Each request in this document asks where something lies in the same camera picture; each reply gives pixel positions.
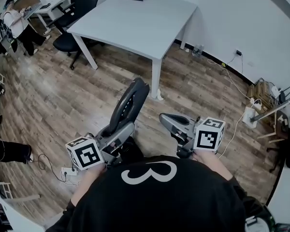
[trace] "hand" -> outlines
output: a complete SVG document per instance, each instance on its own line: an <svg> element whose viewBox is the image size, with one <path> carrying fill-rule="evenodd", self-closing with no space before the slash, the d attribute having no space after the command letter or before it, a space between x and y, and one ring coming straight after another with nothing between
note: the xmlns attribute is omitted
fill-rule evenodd
<svg viewBox="0 0 290 232"><path fill-rule="evenodd" d="M95 174L97 176L104 173L105 171L106 171L106 164L105 163L101 163L101 164L95 165L95 166L87 169L87 172L89 172L90 174Z"/></svg>
<svg viewBox="0 0 290 232"><path fill-rule="evenodd" d="M199 161L203 164L208 161L211 157L213 157L214 152L208 150L194 150L192 155L190 156L191 160Z"/></svg>

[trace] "power strip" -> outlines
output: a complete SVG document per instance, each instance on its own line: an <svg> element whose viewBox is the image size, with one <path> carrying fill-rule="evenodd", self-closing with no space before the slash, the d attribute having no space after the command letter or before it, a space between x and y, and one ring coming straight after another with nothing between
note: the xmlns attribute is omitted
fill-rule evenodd
<svg viewBox="0 0 290 232"><path fill-rule="evenodd" d="M78 171L76 168L61 168L61 173L62 175L64 176L65 173L66 175L72 175L72 176L77 176L78 174Z"/></svg>

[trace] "power adapter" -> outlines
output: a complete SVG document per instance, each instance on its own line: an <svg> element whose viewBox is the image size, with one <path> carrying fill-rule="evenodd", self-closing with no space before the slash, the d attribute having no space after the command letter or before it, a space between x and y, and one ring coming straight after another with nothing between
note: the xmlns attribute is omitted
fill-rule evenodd
<svg viewBox="0 0 290 232"><path fill-rule="evenodd" d="M236 50L236 52L235 52L238 56L241 56L242 55L242 53L239 51L239 50Z"/></svg>

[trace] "water bottle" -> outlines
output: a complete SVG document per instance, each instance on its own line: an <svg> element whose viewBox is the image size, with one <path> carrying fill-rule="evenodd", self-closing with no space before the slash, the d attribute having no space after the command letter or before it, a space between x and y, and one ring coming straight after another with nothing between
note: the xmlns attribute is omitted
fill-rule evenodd
<svg viewBox="0 0 290 232"><path fill-rule="evenodd" d="M204 49L204 45L202 45L202 44L198 44L198 45L196 45L196 46L193 48L192 55L193 55L194 57L197 57L197 58L201 57L202 52L203 52L203 49Z"/></svg>

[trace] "white sneaker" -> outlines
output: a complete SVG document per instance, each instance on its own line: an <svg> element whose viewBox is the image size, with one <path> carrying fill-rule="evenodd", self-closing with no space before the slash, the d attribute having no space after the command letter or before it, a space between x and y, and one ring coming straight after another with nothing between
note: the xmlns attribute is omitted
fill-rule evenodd
<svg viewBox="0 0 290 232"><path fill-rule="evenodd" d="M33 156L33 153L30 154L30 160L29 162L34 162L34 156Z"/></svg>
<svg viewBox="0 0 290 232"><path fill-rule="evenodd" d="M46 40L44 42L48 41L51 37L52 37L51 35L47 35Z"/></svg>

